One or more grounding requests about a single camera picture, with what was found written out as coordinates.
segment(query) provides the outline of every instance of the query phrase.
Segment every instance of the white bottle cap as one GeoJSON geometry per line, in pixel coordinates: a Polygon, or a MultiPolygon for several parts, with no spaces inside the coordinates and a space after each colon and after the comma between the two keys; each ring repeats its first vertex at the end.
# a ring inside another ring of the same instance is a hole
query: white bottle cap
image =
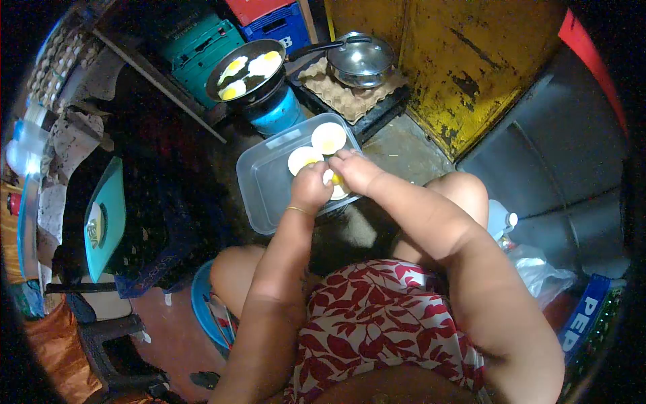
{"type": "Polygon", "coordinates": [[[515,213],[510,213],[509,215],[507,215],[505,221],[507,222],[507,226],[514,227],[518,224],[518,215],[516,215],[515,213]]]}

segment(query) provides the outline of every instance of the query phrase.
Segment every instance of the plastic bag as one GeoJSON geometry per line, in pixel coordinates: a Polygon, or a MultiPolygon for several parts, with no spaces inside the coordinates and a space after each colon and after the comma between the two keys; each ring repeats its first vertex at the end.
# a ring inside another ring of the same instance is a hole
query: plastic bag
{"type": "Polygon", "coordinates": [[[516,267],[529,293],[541,307],[547,307],[562,291],[574,284],[576,274],[568,270],[558,270],[547,263],[543,250],[520,244],[507,253],[516,267]]]}

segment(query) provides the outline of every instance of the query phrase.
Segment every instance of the plastic stool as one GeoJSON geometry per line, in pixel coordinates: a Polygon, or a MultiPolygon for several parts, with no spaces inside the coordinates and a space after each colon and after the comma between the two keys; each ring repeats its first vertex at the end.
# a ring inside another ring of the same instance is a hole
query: plastic stool
{"type": "Polygon", "coordinates": [[[101,395],[113,395],[129,391],[146,391],[151,387],[168,382],[166,373],[148,375],[120,374],[110,362],[103,343],[145,329],[141,319],[136,314],[130,314],[118,319],[97,321],[89,324],[78,324],[79,337],[83,351],[87,356],[90,367],[103,384],[101,395]]]}

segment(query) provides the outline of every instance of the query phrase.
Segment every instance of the red crate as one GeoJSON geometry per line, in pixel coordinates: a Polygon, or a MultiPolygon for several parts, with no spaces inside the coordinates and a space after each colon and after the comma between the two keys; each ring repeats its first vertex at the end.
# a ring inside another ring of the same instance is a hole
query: red crate
{"type": "Polygon", "coordinates": [[[243,27],[272,11],[294,3],[294,0],[227,0],[243,27]]]}

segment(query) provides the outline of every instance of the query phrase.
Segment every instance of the fried egg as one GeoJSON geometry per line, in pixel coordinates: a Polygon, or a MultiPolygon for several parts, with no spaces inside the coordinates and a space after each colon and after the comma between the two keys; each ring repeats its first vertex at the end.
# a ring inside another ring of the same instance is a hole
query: fried egg
{"type": "Polygon", "coordinates": [[[314,150],[314,147],[303,146],[291,152],[287,159],[287,167],[289,172],[296,176],[306,165],[321,161],[323,161],[323,154],[314,150]]]}
{"type": "Polygon", "coordinates": [[[227,77],[235,76],[236,74],[238,74],[238,72],[241,71],[244,65],[247,63],[247,60],[249,60],[247,56],[238,56],[231,63],[229,63],[229,66],[227,66],[227,68],[224,69],[224,71],[220,75],[218,85],[221,85],[224,79],[226,79],[227,77]]]}
{"type": "Polygon", "coordinates": [[[334,191],[332,191],[332,196],[330,197],[330,200],[343,199],[348,195],[350,195],[350,191],[347,189],[345,184],[335,185],[334,191]]]}
{"type": "Polygon", "coordinates": [[[321,154],[334,154],[346,145],[348,135],[343,126],[335,122],[321,123],[312,132],[312,146],[321,154]]]}
{"type": "Polygon", "coordinates": [[[327,184],[328,181],[332,181],[332,184],[334,185],[334,190],[332,191],[330,200],[343,199],[350,194],[348,187],[345,182],[343,182],[343,177],[332,170],[326,170],[326,172],[323,173],[323,184],[327,184]]]}
{"type": "Polygon", "coordinates": [[[218,95],[222,101],[226,101],[244,95],[246,92],[247,86],[245,86],[244,81],[238,80],[218,91],[218,95]]]}
{"type": "Polygon", "coordinates": [[[323,184],[327,184],[328,181],[332,181],[333,185],[341,185],[343,184],[343,177],[328,169],[323,173],[323,184]]]}
{"type": "Polygon", "coordinates": [[[262,54],[249,62],[249,76],[264,76],[270,78],[281,66],[282,58],[275,50],[262,54]]]}

